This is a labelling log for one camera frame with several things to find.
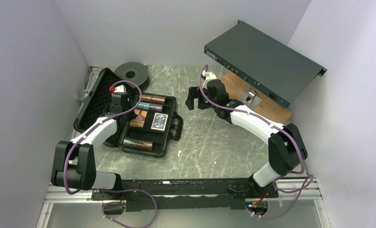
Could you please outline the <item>purple poker chip stack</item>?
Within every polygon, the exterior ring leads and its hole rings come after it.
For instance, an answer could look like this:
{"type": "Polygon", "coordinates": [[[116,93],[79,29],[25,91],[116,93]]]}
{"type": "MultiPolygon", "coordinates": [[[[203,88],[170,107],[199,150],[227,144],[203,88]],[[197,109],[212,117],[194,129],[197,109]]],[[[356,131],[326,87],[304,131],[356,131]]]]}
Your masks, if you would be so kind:
{"type": "Polygon", "coordinates": [[[163,106],[160,104],[149,104],[149,110],[155,111],[155,112],[162,112],[163,106]]]}

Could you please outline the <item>red-brown poker chip stack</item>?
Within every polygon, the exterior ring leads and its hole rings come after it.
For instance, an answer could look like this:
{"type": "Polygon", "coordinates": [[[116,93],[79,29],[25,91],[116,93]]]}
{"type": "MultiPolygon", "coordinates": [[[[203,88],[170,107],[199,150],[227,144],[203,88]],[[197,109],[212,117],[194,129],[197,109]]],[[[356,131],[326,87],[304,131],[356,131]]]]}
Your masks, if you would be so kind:
{"type": "Polygon", "coordinates": [[[151,98],[151,101],[155,104],[165,104],[165,100],[166,98],[163,97],[163,96],[156,96],[156,95],[153,95],[152,98],[151,98]]]}

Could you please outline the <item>dark brown poker chip stack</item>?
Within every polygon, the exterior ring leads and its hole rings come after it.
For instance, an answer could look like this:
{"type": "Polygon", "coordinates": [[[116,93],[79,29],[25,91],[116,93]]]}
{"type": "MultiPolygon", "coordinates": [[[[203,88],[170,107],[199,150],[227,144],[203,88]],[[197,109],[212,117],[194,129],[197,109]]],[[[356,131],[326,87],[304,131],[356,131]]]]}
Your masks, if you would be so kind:
{"type": "Polygon", "coordinates": [[[137,141],[137,147],[139,149],[144,149],[144,150],[152,150],[153,149],[153,142],[149,142],[149,141],[137,141]]]}

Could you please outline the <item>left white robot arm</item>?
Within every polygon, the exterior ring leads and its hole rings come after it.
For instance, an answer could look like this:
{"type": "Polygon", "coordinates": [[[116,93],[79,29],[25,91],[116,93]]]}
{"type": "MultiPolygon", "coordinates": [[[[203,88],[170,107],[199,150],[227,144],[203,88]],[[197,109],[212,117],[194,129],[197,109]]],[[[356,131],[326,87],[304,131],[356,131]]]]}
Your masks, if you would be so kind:
{"type": "Polygon", "coordinates": [[[55,147],[51,183],[65,188],[68,194],[80,190],[104,189],[112,200],[123,193],[119,174],[98,171],[95,149],[120,130],[120,124],[136,117],[134,110],[141,96],[126,93],[112,95],[109,111],[97,118],[91,127],[71,141],[60,141],[55,147]]]}

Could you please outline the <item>red yellow card box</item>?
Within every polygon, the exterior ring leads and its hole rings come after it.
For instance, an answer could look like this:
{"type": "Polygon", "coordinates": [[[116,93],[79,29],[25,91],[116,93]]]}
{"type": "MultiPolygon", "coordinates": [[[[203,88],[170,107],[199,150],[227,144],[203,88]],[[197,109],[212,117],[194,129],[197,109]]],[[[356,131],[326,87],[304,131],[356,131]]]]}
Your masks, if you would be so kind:
{"type": "Polygon", "coordinates": [[[129,126],[143,128],[148,112],[146,110],[135,109],[137,115],[135,119],[131,120],[129,126]]]}

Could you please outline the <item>black poker set case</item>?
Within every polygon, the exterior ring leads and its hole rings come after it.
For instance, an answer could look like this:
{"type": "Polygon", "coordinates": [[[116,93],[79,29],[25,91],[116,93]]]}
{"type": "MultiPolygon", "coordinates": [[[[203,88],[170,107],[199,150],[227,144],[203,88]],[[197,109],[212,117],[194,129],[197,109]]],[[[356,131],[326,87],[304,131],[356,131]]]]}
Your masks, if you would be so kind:
{"type": "MultiPolygon", "coordinates": [[[[110,86],[120,78],[109,68],[98,74],[92,91],[74,121],[73,127],[83,133],[99,117],[113,115],[116,109],[111,104],[110,86]]],[[[124,152],[143,154],[162,158],[165,155],[168,140],[181,138],[183,119],[177,114],[177,101],[173,96],[164,96],[160,109],[143,109],[140,103],[132,113],[116,119],[117,132],[104,141],[108,147],[119,147],[124,152]]]]}

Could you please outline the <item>grey-green poker chip stack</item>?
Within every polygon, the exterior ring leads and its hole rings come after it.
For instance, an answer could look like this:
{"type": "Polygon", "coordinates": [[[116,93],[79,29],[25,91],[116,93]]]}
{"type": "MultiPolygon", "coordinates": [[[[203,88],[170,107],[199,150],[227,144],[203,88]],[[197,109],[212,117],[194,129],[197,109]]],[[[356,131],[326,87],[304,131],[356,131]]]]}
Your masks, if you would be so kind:
{"type": "Polygon", "coordinates": [[[122,145],[125,147],[138,148],[139,141],[136,139],[125,138],[122,145]]]}

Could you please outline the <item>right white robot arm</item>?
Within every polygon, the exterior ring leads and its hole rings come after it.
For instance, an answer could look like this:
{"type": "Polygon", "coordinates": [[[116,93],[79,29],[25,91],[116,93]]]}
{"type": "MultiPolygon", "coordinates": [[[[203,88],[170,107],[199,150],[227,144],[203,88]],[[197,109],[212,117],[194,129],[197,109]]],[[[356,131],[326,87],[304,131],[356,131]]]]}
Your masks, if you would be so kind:
{"type": "Polygon", "coordinates": [[[301,167],[298,174],[305,171],[304,161],[308,154],[296,125],[276,123],[255,113],[241,101],[231,99],[219,79],[190,87],[185,101],[189,110],[194,108],[195,100],[199,109],[213,109],[219,118],[245,129],[268,146],[269,160],[250,177],[250,195],[260,197],[266,192],[267,185],[294,173],[297,167],[301,167]]]}

